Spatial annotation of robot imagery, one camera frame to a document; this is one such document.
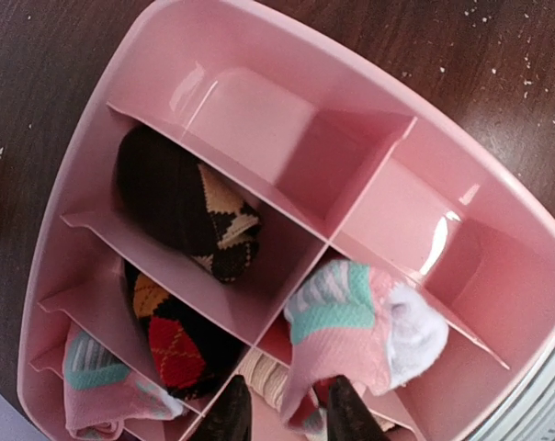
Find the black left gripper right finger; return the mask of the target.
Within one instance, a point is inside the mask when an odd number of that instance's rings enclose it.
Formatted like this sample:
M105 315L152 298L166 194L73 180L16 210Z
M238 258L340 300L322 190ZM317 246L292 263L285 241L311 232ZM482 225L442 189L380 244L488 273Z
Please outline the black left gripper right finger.
M329 441L388 440L345 376L337 376L329 386L327 437Z

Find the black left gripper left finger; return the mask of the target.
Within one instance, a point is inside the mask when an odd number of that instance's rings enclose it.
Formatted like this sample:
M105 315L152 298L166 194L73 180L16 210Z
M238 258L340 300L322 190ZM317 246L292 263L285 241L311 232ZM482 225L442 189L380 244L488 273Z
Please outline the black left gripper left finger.
M252 397L242 375L229 381L197 428L201 441L251 441Z

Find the pink sock with teal patches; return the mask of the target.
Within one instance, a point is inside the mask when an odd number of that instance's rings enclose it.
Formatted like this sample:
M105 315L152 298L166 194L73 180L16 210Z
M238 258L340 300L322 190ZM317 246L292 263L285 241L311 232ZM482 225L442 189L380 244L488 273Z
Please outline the pink sock with teal patches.
M292 359L280 405L284 425L318 433L324 419L311 391L345 376L382 395L422 375L444 350L445 318L400 278L376 266L334 259L285 304Z

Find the brown beige argyle sock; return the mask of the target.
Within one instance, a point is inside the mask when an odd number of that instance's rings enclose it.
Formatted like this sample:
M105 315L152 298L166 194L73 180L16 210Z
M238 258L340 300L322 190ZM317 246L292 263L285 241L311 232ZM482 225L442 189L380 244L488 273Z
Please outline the brown beige argyle sock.
M197 156L139 125L122 139L116 187L128 216L162 245L193 259L221 283L256 258L262 217Z

